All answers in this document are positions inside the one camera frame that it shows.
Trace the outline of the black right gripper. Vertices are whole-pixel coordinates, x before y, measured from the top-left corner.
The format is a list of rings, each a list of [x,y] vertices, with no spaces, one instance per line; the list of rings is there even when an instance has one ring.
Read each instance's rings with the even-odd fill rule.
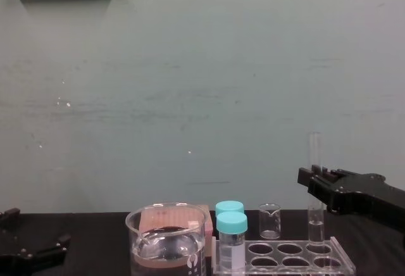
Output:
[[[404,233],[404,191],[376,173],[356,174],[312,165],[300,168],[297,182],[335,215],[361,215]]]

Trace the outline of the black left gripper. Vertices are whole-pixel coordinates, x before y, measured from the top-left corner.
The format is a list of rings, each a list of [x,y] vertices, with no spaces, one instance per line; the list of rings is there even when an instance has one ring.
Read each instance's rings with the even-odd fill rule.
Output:
[[[20,209],[1,212],[1,252],[12,253],[18,243]],[[21,248],[18,254],[1,255],[1,275],[32,275],[35,272],[63,264],[70,247],[71,235],[65,234],[45,249],[29,252]]]

